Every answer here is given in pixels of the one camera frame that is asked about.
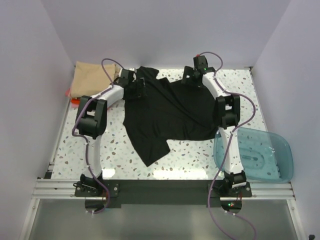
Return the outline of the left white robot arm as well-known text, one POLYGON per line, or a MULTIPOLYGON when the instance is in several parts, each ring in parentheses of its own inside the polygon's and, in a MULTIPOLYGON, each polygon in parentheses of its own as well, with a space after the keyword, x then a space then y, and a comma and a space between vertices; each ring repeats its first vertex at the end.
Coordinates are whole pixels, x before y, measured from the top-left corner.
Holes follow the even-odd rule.
POLYGON ((74 137, 85 140, 84 172, 75 187, 87 191, 92 196, 99 196, 107 191, 103 184, 103 171, 100 160, 102 135, 107 128, 108 108, 119 100, 139 100, 147 96, 146 81, 137 72, 122 69, 106 89, 80 98, 74 127, 74 137))

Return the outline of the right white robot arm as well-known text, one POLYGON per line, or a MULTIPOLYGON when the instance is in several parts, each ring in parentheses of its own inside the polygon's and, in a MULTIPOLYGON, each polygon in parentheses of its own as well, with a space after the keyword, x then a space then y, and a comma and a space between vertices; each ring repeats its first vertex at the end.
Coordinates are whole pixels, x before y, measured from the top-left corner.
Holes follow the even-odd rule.
POLYGON ((247 185, 238 144, 241 99, 218 81, 217 70, 208 65, 203 53, 193 58, 193 64, 194 67, 184 68, 182 83, 192 87, 206 87, 213 96, 213 124, 218 127, 224 150, 219 167, 224 178, 215 180, 210 189, 219 197, 237 197, 247 185))

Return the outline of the black t shirt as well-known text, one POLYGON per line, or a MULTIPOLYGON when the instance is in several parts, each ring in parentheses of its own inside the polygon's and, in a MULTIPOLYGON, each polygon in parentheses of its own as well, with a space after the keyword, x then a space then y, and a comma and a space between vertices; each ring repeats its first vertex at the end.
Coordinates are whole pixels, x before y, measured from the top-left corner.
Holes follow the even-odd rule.
POLYGON ((151 67, 141 66, 136 73, 145 80, 147 96, 125 101, 123 125, 147 167, 170 152, 167 140, 205 141, 215 137, 215 99, 206 87, 158 79, 159 70, 151 67))

